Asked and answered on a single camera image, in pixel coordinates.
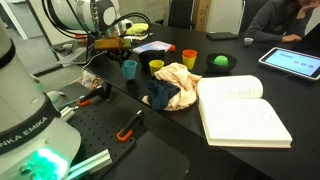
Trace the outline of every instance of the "green object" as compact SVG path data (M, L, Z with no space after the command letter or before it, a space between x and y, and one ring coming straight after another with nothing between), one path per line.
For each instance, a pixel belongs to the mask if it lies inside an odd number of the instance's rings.
M213 60L213 64L217 64L217 65L221 65L221 66L226 66L228 65L228 58L226 56L217 56L214 60Z

